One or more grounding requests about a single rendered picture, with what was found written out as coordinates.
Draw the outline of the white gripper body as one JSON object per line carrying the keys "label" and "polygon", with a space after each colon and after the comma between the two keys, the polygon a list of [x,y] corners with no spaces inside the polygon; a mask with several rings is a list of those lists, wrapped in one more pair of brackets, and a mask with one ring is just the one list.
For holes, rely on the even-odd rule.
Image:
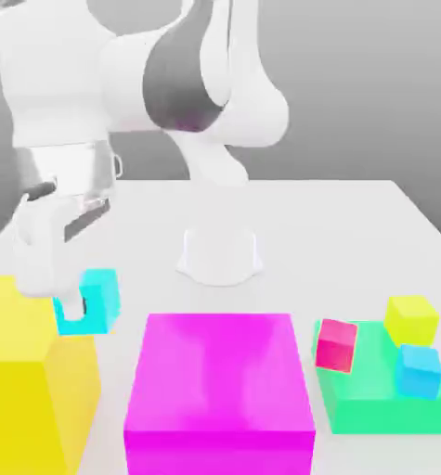
{"label": "white gripper body", "polygon": [[28,297],[55,297],[78,285],[83,272],[74,256],[74,239],[110,210],[110,200],[26,193],[12,225],[14,275]]}

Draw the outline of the small cyan cube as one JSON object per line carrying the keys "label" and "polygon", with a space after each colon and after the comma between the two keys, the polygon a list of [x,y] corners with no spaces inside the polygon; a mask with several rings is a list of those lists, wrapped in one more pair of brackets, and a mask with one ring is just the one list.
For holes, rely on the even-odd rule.
{"label": "small cyan cube", "polygon": [[108,334],[121,311],[116,271],[112,268],[89,268],[84,271],[79,288],[84,299],[84,315],[80,320],[67,320],[62,302],[58,298],[52,299],[58,334]]}

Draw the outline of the small red cube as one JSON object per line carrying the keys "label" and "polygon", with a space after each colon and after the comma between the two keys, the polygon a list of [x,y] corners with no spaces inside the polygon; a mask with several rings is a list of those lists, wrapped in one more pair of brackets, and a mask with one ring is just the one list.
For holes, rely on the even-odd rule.
{"label": "small red cube", "polygon": [[316,350],[316,367],[350,374],[354,362],[358,326],[341,320],[324,318],[320,321]]}

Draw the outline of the small yellow cube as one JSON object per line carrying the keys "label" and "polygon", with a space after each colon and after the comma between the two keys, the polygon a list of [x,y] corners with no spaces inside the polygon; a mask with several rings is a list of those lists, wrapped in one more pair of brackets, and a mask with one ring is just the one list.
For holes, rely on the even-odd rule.
{"label": "small yellow cube", "polygon": [[422,295],[391,296],[383,326],[396,347],[402,344],[431,346],[439,323],[439,313]]}

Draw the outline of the small blue cube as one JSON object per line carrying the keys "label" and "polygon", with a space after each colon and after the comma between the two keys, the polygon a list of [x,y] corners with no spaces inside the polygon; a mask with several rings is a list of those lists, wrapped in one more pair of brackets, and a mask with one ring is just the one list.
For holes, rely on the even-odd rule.
{"label": "small blue cube", "polygon": [[435,400],[441,386],[441,361],[437,349],[402,344],[396,359],[396,390],[407,397]]}

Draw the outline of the large yellow box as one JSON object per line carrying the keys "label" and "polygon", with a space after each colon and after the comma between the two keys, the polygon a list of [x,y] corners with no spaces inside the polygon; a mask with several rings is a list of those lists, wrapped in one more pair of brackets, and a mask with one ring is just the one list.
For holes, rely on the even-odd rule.
{"label": "large yellow box", "polygon": [[93,337],[59,335],[52,302],[0,276],[0,475],[76,475],[99,395]]}

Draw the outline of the large magenta box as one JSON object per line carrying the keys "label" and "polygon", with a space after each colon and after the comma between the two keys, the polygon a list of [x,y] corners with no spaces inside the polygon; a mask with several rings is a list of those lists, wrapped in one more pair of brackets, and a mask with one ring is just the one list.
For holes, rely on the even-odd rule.
{"label": "large magenta box", "polygon": [[311,475],[287,314],[152,314],[123,424],[128,475]]}

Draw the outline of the large green box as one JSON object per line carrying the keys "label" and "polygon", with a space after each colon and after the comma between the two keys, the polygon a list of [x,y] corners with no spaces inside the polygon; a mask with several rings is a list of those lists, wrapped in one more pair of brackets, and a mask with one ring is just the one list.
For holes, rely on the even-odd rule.
{"label": "large green box", "polygon": [[380,321],[357,321],[350,373],[316,373],[334,434],[441,434],[441,384],[433,400],[396,390],[398,349]]}

